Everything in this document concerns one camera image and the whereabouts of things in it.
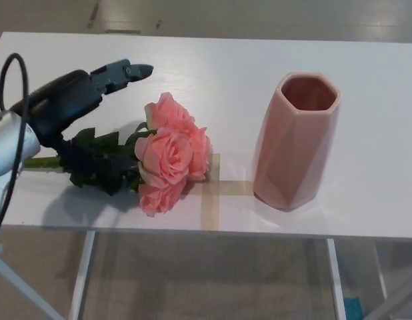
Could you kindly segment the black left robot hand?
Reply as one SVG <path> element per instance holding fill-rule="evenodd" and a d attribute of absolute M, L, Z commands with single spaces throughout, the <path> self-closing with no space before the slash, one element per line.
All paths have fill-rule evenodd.
<path fill-rule="evenodd" d="M 148 64 L 132 64 L 123 59 L 104 65 L 91 73 L 74 70 L 58 77 L 29 95 L 28 124 L 40 145 L 54 149 L 59 164 L 70 171 L 90 177 L 94 174 L 120 173 L 137 168 L 137 161 L 115 151 L 92 151 L 62 132 L 74 121 L 95 110 L 104 95 L 124 89 L 153 72 Z"/>

